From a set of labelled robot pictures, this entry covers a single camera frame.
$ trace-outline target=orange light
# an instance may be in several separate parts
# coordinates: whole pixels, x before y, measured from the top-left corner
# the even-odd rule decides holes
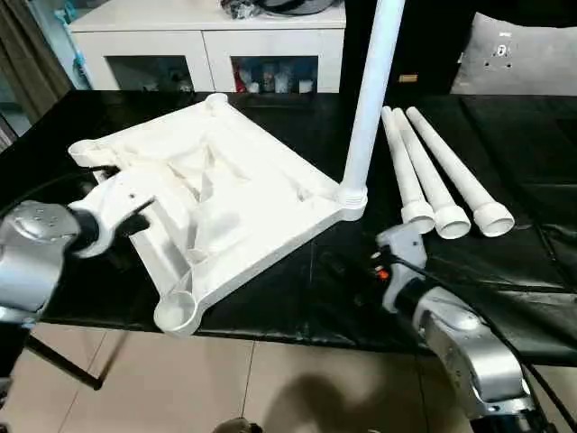
[[[377,276],[379,277],[380,280],[383,280],[383,281],[389,279],[389,273],[387,271],[385,271],[384,269],[381,269],[380,271],[378,271]]]

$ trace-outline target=cable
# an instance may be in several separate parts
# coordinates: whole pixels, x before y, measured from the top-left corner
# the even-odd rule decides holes
[[[471,307],[473,307],[475,309],[475,312],[477,314],[479,314],[479,316],[481,316],[481,318],[487,323],[490,330],[501,341],[501,343],[503,343],[503,345],[505,345],[511,351],[511,353],[519,360],[519,362],[522,363],[527,368],[527,370],[529,372],[531,372],[531,374],[536,378],[536,380],[539,382],[539,384],[543,387],[543,390],[545,391],[547,396],[553,402],[553,405],[557,408],[557,410],[559,410],[559,412],[563,416],[563,419],[569,425],[572,432],[577,433],[577,421],[572,417],[571,412],[569,412],[567,410],[567,408],[565,407],[565,405],[563,404],[561,399],[559,399],[559,396],[557,396],[557,394],[554,392],[553,388],[551,388],[549,383],[535,369],[535,367],[533,365],[523,361],[523,358],[524,358],[523,355],[513,346],[513,344],[511,342],[508,341],[507,337],[499,330],[499,327],[497,326],[495,321],[492,320],[487,314],[485,314],[482,311],[482,309],[478,308],[477,302],[475,300],[471,299],[469,294],[463,294],[463,290],[457,290],[451,284],[448,284],[446,281],[443,281],[442,279],[440,279],[439,277],[437,277],[433,273],[425,271],[424,269],[421,269],[418,266],[415,266],[413,263],[407,262],[406,260],[401,259],[400,257],[398,257],[392,253],[389,256],[390,256],[390,259],[393,263],[402,264],[403,266],[408,267],[411,271],[414,271],[414,272],[428,278],[429,280],[435,281],[436,283],[440,284],[444,289],[450,291],[453,295],[457,296],[458,298],[461,298],[465,303],[471,305]],[[577,339],[572,337],[571,340],[573,341],[572,345],[577,346],[577,344],[575,344],[575,341],[577,341]],[[543,409],[540,407],[538,407],[538,409],[543,414]]]
[[[537,383],[539,383],[539,385],[541,385],[541,388],[543,388],[543,391],[545,391],[545,393],[549,396],[549,398],[551,399],[557,410],[561,412],[561,415],[563,416],[565,421],[567,421],[567,424],[569,424],[571,430],[576,431],[577,422],[575,422],[575,419],[569,413],[569,411],[567,410],[567,408],[565,407],[559,396],[555,393],[555,391],[553,391],[553,388],[551,388],[551,385],[545,379],[545,377],[543,377],[543,375],[537,371],[534,365],[532,364],[523,364],[523,365],[525,366],[525,368],[527,368],[527,370],[531,373],[531,375],[535,377],[535,380],[537,381]]]
[[[72,179],[76,179],[76,178],[81,178],[83,176],[86,176],[88,173],[92,173],[94,171],[102,171],[102,170],[117,170],[117,168],[114,165],[97,165],[96,167],[87,167],[87,168],[83,168],[81,170],[71,171],[69,173],[62,174],[62,175],[58,176],[57,178],[47,180],[46,182],[43,182],[34,188],[28,189],[26,192],[24,192],[18,198],[15,198],[8,205],[6,205],[2,209],[0,209],[0,220],[2,220],[2,218],[4,218],[6,216],[6,214],[8,214],[8,212],[10,212],[14,207],[18,206],[20,203],[25,201],[27,198],[36,194],[39,191],[42,191],[43,189],[51,187],[52,185],[60,183],[64,180],[72,180]]]

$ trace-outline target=white cabinet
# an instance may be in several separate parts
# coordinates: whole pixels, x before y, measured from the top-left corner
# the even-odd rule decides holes
[[[74,33],[96,90],[214,90],[202,33]]]
[[[215,90],[234,92],[239,86],[248,87],[245,81],[250,79],[259,83],[260,91],[272,87],[279,91],[281,74],[288,92],[298,91],[298,83],[309,80],[318,92],[338,92],[343,33],[339,29],[204,32]],[[243,79],[246,73],[250,78]],[[267,74],[273,80],[269,88],[265,88]]]
[[[111,0],[73,37],[96,90],[338,92],[344,5],[233,20],[218,0]]]

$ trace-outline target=curtain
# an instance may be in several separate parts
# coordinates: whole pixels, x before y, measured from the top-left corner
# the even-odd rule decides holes
[[[16,133],[8,124],[6,119],[0,114],[0,152],[7,149],[16,140]]]
[[[0,0],[0,70],[31,124],[72,88],[26,0]]]

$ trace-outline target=white plastic tube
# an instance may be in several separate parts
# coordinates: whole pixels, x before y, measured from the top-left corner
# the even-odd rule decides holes
[[[371,42],[362,74],[361,94],[343,181],[338,191],[343,219],[348,221],[362,217],[367,206],[365,183],[404,6],[405,0],[378,0],[375,9]]]
[[[515,218],[495,201],[423,115],[412,106],[407,110],[407,116],[473,211],[475,224],[482,233],[496,237],[513,228]]]
[[[395,125],[390,107],[384,106],[380,112],[380,117],[385,127],[390,157],[393,160],[393,167],[397,176],[398,191],[403,202],[403,208],[400,209],[403,223],[415,224],[421,235],[428,233],[435,228],[433,208],[425,201],[423,190],[418,183],[415,169]]]
[[[418,179],[425,190],[426,198],[435,211],[437,233],[443,239],[456,239],[465,236],[471,229],[471,221],[464,210],[454,204],[451,193],[444,185],[429,155],[426,154],[423,144],[411,128],[403,110],[395,108],[393,116]]]

